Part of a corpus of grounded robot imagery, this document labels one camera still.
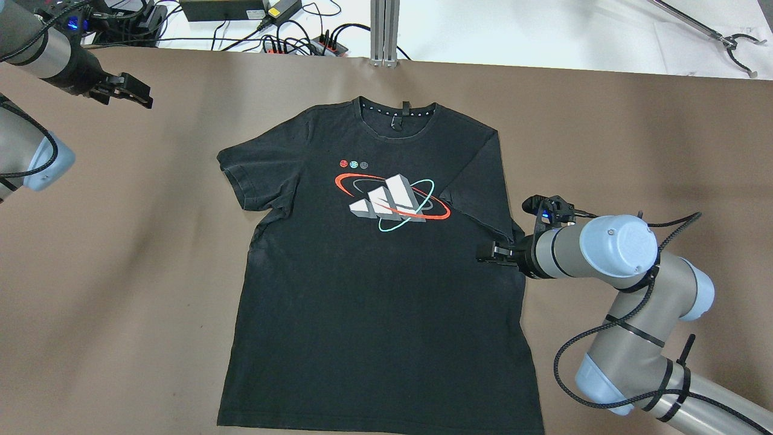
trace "power adapter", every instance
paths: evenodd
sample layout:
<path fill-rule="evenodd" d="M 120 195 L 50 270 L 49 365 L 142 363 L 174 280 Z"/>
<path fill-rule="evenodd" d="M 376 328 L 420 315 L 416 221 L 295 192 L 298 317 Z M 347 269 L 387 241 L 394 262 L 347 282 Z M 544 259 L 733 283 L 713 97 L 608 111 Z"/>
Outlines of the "power adapter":
<path fill-rule="evenodd" d="M 301 0 L 279 0 L 276 5 L 266 11 L 267 16 L 277 27 L 281 26 L 287 20 L 292 18 L 295 13 L 301 10 L 303 4 Z"/>

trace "metal pole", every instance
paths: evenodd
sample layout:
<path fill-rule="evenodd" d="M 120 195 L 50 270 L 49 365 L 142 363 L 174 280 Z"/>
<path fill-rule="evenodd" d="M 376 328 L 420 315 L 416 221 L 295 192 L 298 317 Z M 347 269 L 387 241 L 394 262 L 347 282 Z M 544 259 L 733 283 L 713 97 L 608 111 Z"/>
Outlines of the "metal pole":
<path fill-rule="evenodd" d="M 370 0 L 370 63 L 397 66 L 397 20 L 400 0 Z"/>
<path fill-rule="evenodd" d="M 668 12 L 669 14 L 675 16 L 678 19 L 681 19 L 683 22 L 687 23 L 691 27 L 693 27 L 695 30 L 701 32 L 702 34 L 710 37 L 711 39 L 716 39 L 717 41 L 722 42 L 725 46 L 736 46 L 737 44 L 734 41 L 730 41 L 724 36 L 722 36 L 721 33 L 718 31 L 710 28 L 709 26 L 706 26 L 705 24 L 701 23 L 700 21 L 694 19 L 693 17 L 687 15 L 686 13 L 678 10 L 677 8 L 674 8 L 673 6 L 669 5 L 668 3 L 664 2 L 663 0 L 647 0 L 648 2 L 652 3 L 653 5 L 661 8 L 662 10 Z"/>

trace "adidas logo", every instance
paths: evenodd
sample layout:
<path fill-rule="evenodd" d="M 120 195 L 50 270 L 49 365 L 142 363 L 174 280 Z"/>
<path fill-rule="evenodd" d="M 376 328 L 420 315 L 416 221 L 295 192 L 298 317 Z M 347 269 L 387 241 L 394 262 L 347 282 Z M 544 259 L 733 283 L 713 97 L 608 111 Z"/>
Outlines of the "adidas logo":
<path fill-rule="evenodd" d="M 397 174 L 384 180 L 386 186 L 368 192 L 368 199 L 358 200 L 349 205 L 349 210 L 358 218 L 386 219 L 388 221 L 426 222 L 422 206 L 408 180 Z"/>

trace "t-shirt sleeve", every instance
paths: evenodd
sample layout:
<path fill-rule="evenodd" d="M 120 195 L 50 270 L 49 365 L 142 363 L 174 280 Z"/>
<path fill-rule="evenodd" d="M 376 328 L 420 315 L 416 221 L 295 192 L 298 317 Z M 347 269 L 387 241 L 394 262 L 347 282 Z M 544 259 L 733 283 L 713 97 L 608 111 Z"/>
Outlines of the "t-shirt sleeve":
<path fill-rule="evenodd" d="M 289 214 L 303 162 L 308 152 L 311 126 L 308 112 L 217 155 L 244 210 L 269 207 Z"/>
<path fill-rule="evenodd" d="M 496 131 L 441 192 L 440 198 L 510 243 L 523 235 L 510 217 L 499 133 Z"/>

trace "black t-shirt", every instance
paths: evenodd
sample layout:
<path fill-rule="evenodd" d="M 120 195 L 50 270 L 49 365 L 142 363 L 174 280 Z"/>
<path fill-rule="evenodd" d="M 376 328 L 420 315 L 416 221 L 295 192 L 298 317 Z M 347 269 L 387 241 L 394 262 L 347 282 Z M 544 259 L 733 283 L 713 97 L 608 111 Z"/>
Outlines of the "black t-shirt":
<path fill-rule="evenodd" d="M 524 276 L 475 260 L 479 244 L 523 236 L 496 130 L 360 97 L 217 158 L 242 208 L 271 208 L 247 255 L 219 425 L 543 433 Z"/>

